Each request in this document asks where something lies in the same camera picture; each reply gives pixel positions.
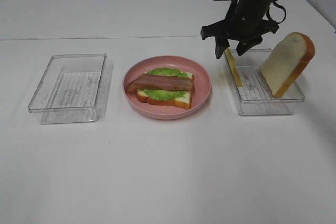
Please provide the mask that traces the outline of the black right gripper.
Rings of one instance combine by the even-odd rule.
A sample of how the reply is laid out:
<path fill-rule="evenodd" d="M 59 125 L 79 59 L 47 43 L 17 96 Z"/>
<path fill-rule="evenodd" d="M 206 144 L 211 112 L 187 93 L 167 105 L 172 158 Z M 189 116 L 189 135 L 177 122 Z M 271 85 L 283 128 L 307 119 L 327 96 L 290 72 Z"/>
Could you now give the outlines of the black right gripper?
<path fill-rule="evenodd" d="M 215 37 L 215 56 L 220 59 L 229 47 L 228 39 L 239 41 L 236 51 L 242 56 L 252 47 L 262 43 L 262 35 L 268 32 L 275 33 L 278 25 L 266 21 L 264 17 L 273 0 L 237 0 L 231 4 L 225 19 L 203 26 L 202 39 Z"/>

